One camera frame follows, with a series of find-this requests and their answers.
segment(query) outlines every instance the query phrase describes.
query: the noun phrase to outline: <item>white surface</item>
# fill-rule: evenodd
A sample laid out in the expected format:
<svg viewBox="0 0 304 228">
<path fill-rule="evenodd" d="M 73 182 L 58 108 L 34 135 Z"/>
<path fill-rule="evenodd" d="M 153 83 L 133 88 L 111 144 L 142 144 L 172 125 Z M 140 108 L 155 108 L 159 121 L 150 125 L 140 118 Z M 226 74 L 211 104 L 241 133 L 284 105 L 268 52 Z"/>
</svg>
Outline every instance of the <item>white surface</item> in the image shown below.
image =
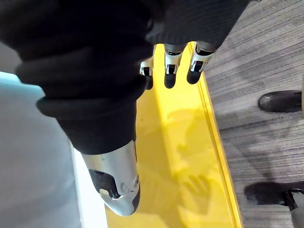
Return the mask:
<svg viewBox="0 0 304 228">
<path fill-rule="evenodd" d="M 82 228 L 107 228 L 104 202 L 93 186 L 81 153 L 74 149 L 72 154 Z"/>
</svg>

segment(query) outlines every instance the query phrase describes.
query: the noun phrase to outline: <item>black fabric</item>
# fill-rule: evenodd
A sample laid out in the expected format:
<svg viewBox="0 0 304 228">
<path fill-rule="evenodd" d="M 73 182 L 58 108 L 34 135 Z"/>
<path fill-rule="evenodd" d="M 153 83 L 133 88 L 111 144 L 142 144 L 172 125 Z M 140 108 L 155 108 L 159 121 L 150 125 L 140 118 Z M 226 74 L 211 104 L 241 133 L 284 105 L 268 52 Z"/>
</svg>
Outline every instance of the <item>black fabric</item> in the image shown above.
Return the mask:
<svg viewBox="0 0 304 228">
<path fill-rule="evenodd" d="M 249 0 L 174 0 L 164 30 L 148 37 L 152 43 L 180 45 L 205 41 L 219 48 Z"/>
<path fill-rule="evenodd" d="M 149 11 L 138 1 L 0 1 L 0 39 L 17 50 L 23 83 L 42 87 L 40 111 L 57 118 L 82 153 L 135 139 L 140 61 Z"/>
</svg>

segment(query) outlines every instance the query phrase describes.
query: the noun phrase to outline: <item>yellow surface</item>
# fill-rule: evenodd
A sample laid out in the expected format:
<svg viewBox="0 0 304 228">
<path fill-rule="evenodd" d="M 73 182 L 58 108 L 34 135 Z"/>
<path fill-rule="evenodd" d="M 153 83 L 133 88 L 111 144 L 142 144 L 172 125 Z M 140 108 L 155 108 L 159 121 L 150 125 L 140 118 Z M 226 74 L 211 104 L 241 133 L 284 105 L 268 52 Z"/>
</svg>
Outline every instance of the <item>yellow surface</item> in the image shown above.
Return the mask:
<svg viewBox="0 0 304 228">
<path fill-rule="evenodd" d="M 154 87 L 137 102 L 141 202 L 129 217 L 107 212 L 109 228 L 241 228 L 238 205 L 204 78 L 189 85 L 191 46 L 173 89 L 164 86 L 164 48 Z"/>
</svg>

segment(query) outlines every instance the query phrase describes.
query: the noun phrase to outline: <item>silver robotic arm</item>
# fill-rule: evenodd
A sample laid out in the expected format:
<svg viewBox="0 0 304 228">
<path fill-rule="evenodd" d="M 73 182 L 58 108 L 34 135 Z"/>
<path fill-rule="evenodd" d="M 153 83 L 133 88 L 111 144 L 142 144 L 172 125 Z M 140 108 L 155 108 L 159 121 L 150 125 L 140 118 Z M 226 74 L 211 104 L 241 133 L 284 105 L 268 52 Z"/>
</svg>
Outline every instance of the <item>silver robotic arm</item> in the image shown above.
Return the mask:
<svg viewBox="0 0 304 228">
<path fill-rule="evenodd" d="M 140 199 L 135 141 L 109 153 L 82 156 L 105 204 L 118 215 L 133 214 Z"/>
</svg>

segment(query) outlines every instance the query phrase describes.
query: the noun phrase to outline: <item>black sleeve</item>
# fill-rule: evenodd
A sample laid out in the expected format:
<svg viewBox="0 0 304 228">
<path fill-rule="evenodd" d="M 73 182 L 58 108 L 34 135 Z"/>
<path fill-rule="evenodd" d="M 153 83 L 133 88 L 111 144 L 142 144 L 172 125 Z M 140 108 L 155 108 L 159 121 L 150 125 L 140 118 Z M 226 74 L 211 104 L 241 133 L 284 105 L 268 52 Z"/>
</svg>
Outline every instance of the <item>black sleeve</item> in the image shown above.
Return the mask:
<svg viewBox="0 0 304 228">
<path fill-rule="evenodd" d="M 23 83 L 42 87 L 39 110 L 55 117 L 82 153 L 115 150 L 135 138 L 140 62 L 149 11 L 136 0 L 0 1 L 0 40 L 23 63 Z"/>
</svg>

